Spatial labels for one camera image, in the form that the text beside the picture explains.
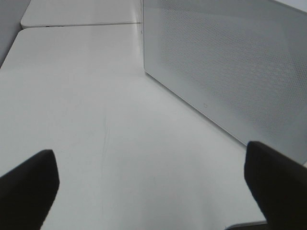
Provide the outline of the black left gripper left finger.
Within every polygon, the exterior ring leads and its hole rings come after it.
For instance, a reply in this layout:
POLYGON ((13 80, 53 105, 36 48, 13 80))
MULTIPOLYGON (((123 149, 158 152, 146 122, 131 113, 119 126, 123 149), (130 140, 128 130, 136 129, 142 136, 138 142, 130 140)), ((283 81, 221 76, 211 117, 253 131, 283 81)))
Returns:
POLYGON ((33 155, 0 178, 0 228, 41 229, 59 189, 53 150, 33 155))

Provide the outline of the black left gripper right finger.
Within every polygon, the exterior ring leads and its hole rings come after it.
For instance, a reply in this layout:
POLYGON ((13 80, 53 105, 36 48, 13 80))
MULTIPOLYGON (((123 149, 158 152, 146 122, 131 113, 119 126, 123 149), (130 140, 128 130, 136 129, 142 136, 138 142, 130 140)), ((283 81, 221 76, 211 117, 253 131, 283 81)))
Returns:
POLYGON ((270 229, 307 228, 306 167, 259 141, 251 141, 244 178, 270 229))

